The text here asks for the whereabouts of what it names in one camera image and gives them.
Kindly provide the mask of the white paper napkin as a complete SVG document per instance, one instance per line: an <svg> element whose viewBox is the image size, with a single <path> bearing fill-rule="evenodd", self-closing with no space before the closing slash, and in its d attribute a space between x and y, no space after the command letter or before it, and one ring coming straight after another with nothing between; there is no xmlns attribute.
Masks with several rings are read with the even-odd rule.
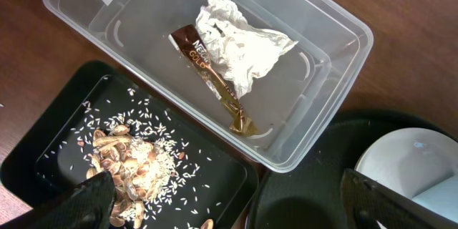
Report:
<svg viewBox="0 0 458 229"><path fill-rule="evenodd" d="M298 43L282 32L251 26L231 0L208 0L195 27L215 70L233 83L237 98L251 92L253 80L265 77Z"/></svg>

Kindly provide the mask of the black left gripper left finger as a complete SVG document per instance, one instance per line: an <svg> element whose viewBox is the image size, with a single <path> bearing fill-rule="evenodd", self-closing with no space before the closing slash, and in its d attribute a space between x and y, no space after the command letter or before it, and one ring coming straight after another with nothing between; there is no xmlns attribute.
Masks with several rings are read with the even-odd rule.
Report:
<svg viewBox="0 0 458 229"><path fill-rule="evenodd" d="M101 172L1 229L108 229L115 198L111 174Z"/></svg>

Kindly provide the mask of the grey plate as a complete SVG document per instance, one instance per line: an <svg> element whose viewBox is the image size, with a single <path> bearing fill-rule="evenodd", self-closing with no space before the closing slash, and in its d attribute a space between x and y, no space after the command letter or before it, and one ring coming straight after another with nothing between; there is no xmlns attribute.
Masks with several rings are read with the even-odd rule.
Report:
<svg viewBox="0 0 458 229"><path fill-rule="evenodd" d="M355 171L457 222L457 142L434 130L390 132L360 157Z"/></svg>

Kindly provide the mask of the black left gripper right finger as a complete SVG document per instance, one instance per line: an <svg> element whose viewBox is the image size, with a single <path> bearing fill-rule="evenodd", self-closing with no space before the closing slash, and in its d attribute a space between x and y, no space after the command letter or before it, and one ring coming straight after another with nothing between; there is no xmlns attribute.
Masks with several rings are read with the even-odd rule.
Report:
<svg viewBox="0 0 458 229"><path fill-rule="evenodd" d="M456 222L352 169L344 170L340 191L349 228L457 229Z"/></svg>

